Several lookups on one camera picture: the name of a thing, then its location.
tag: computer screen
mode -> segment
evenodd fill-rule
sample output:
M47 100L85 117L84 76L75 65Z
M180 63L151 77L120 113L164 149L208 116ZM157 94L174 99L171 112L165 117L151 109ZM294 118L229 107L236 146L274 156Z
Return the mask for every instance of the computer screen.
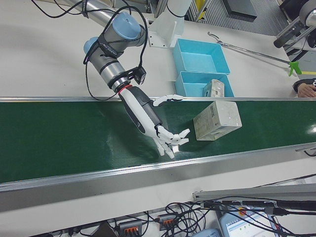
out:
M250 215L256 221L265 224L266 226L271 226L269 220L258 214L249 213L248 215ZM246 217L245 220L258 226L262 226L249 217ZM235 219L226 223L226 227L230 237L276 237L274 233L262 230L240 219Z

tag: red ring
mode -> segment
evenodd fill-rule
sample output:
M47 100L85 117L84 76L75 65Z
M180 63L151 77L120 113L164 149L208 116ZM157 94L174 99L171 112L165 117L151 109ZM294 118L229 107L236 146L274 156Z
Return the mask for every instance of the red ring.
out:
M132 87L132 85L129 84L129 85L124 86L121 90L119 90L118 94L120 94L122 92L122 90L129 88L129 87Z

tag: blue joint cap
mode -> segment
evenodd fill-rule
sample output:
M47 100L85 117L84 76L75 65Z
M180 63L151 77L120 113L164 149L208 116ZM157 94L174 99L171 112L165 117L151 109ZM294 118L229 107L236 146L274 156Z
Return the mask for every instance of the blue joint cap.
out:
M90 50L91 46L98 40L98 37L92 37L89 39L83 46L84 53L87 54L87 52Z
M126 40L134 40L141 29L138 22L127 12L120 13L112 23L115 32Z

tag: small white box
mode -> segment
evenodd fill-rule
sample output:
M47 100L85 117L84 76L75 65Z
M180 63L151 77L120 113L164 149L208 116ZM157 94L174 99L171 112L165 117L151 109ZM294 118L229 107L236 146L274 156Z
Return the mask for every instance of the small white box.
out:
M242 127L235 102L214 101L194 119L198 141L214 141Z
M217 79L212 79L203 89L203 97L225 97L225 84Z

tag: green grabber handle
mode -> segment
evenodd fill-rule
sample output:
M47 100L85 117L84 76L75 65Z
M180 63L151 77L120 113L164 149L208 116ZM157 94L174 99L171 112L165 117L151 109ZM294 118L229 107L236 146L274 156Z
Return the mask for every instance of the green grabber handle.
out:
M298 61L289 62L288 64L290 65L290 68L291 68L289 77L292 76L293 70L295 70L295 72L296 72L298 75L301 75L301 74L302 74L302 71L301 71L300 67L298 66Z

